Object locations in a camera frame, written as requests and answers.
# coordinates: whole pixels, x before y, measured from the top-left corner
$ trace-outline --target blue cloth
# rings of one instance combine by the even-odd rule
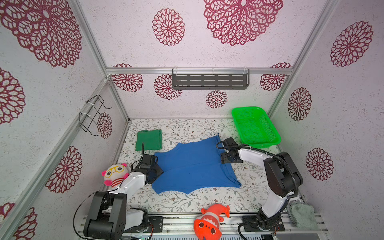
[[[230,163],[221,164],[216,148],[219,135],[199,142],[178,143],[168,152],[157,152],[164,173],[152,184],[157,194],[179,191],[189,194],[203,187],[241,187]]]

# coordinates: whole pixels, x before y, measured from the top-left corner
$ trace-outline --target green plastic basket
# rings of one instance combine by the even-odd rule
[[[281,142],[279,133],[262,108],[234,108],[232,116],[242,143],[267,148]]]

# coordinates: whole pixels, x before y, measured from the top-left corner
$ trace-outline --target yellow glasses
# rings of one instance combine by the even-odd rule
[[[109,178],[112,175],[113,169],[115,169],[116,172],[122,172],[122,171],[124,171],[124,166],[115,166],[115,167],[108,169],[108,171],[106,172],[104,177]]]

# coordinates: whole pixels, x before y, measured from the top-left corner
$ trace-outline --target green cloth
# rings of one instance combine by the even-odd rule
[[[287,212],[292,223],[297,227],[318,229],[314,209],[311,205],[299,201],[292,201],[287,206]]]
[[[141,151],[142,143],[144,143],[144,150],[160,150],[162,142],[161,129],[140,131],[137,133],[136,151]]]

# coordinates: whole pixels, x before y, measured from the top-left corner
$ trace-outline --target red flower motif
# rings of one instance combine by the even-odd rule
[[[183,90],[172,88],[172,76],[169,74],[158,76],[153,83],[153,88],[157,95],[168,100],[178,98],[183,92]]]
[[[37,227],[37,214],[35,213],[35,208],[31,207],[28,211],[27,216],[23,219],[20,226],[17,228],[15,234],[13,235],[13,240],[31,240],[35,235],[35,229]]]
[[[29,49],[38,60],[66,68],[79,58],[79,25],[66,0],[2,0],[0,17],[20,46]]]
[[[79,179],[83,167],[82,162],[79,150],[70,146],[45,186],[50,192],[64,193],[68,191]]]
[[[244,45],[276,20],[283,0],[204,0],[207,28],[221,43]]]
[[[179,13],[173,9],[163,8],[152,21],[156,38],[166,46],[178,44],[184,37],[184,22]]]
[[[333,173],[331,156],[321,148],[314,148],[309,151],[305,162],[308,171],[317,180],[327,180]]]
[[[344,29],[331,48],[331,61],[338,67],[356,62],[368,49],[372,41],[372,26],[360,21]]]
[[[307,89],[294,90],[288,101],[289,116],[295,121],[303,120],[310,112],[311,103],[311,95]]]
[[[133,68],[129,64],[120,63],[115,68]],[[141,74],[117,74],[111,75],[113,82],[127,92],[136,92],[143,87],[143,78]]]
[[[108,113],[102,113],[97,120],[97,130],[102,138],[107,138],[112,132],[112,120]]]
[[[208,106],[211,108],[219,108],[224,106],[228,100],[228,96],[224,91],[220,90],[214,90],[210,93],[208,93],[207,97],[205,98],[205,102]]]
[[[278,63],[271,68],[290,68],[289,63]],[[260,86],[268,91],[279,89],[285,80],[285,74],[263,74],[260,78]]]
[[[5,217],[8,215],[9,211],[13,208],[14,205],[14,203],[7,202],[0,207],[0,224],[4,221]]]
[[[0,68],[0,124],[18,118],[25,106],[25,95],[19,81]]]

